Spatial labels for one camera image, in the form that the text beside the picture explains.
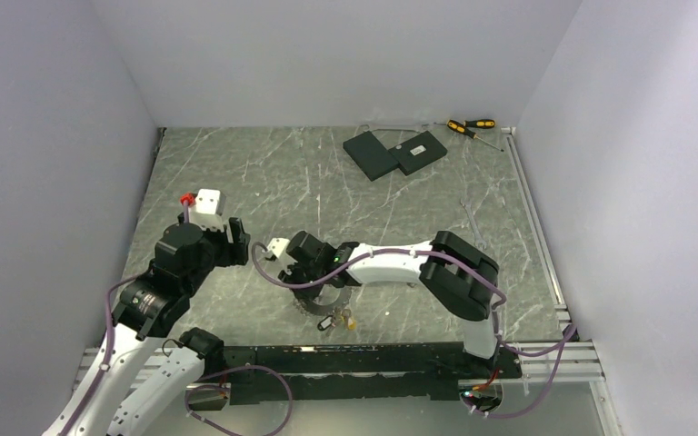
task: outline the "black pad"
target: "black pad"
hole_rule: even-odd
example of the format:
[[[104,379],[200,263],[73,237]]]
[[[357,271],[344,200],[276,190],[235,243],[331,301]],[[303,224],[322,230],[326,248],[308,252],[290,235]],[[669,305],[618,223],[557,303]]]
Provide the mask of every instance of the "black pad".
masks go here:
[[[391,173],[399,163],[372,132],[359,134],[344,142],[344,150],[371,181]]]
[[[411,175],[445,156],[448,151],[430,132],[418,134],[389,150],[400,164],[400,171]]]

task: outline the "screwdriver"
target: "screwdriver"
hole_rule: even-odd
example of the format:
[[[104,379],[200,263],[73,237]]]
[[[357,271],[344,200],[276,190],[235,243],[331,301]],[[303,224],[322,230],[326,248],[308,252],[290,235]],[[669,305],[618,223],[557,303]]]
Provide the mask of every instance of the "screwdriver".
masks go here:
[[[464,136],[469,136],[470,138],[476,139],[478,141],[483,141],[484,143],[488,144],[491,148],[493,148],[495,150],[499,150],[500,152],[504,151],[504,150],[497,148],[495,145],[489,143],[488,141],[484,140],[483,138],[479,137],[475,132],[467,129],[464,124],[461,124],[458,121],[448,120],[448,123],[446,125],[448,126],[449,129],[453,130],[454,132],[457,132],[458,134],[463,134]]]

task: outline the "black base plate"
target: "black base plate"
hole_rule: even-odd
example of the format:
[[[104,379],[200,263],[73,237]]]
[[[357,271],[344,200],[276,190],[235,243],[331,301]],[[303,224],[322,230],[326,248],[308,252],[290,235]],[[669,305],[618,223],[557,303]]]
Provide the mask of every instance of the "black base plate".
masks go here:
[[[285,379],[298,400],[429,396],[446,401],[455,398],[459,380],[487,379],[497,367],[499,379],[522,376],[520,365],[515,363],[517,356],[504,348],[491,362],[463,349],[461,342],[230,346],[224,354],[230,367],[250,363],[287,374]],[[317,378],[314,374],[326,376]],[[232,404],[287,399],[281,383],[264,372],[236,372],[229,375],[229,382]]]

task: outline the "black motor joint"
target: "black motor joint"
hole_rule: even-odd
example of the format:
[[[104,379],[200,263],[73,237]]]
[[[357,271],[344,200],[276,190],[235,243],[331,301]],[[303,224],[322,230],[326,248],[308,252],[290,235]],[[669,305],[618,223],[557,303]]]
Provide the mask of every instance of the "black motor joint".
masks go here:
[[[285,252],[295,260],[295,263],[288,266],[289,272],[281,271],[278,278],[288,284],[304,284],[325,277],[328,273],[348,262],[353,248],[357,245],[359,243],[342,243],[336,249],[331,244],[322,242],[312,234],[302,230],[290,240],[285,249]],[[346,270],[325,284],[334,288],[360,285]],[[318,284],[305,289],[293,290],[293,294],[298,300],[313,301],[319,297],[322,289],[323,285]]]
[[[138,340],[166,337],[214,268],[247,264],[250,235],[239,218],[229,219],[231,239],[226,226],[203,231],[180,221],[165,229],[148,272],[122,291],[114,308],[114,322],[135,330]]]

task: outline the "red connector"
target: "red connector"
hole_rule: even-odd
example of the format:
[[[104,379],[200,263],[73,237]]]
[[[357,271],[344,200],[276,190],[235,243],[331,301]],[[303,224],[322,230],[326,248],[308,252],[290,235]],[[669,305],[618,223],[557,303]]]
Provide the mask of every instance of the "red connector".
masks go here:
[[[184,193],[181,195],[181,204],[188,202],[189,206],[193,206],[196,201],[194,200],[194,195],[192,193]]]

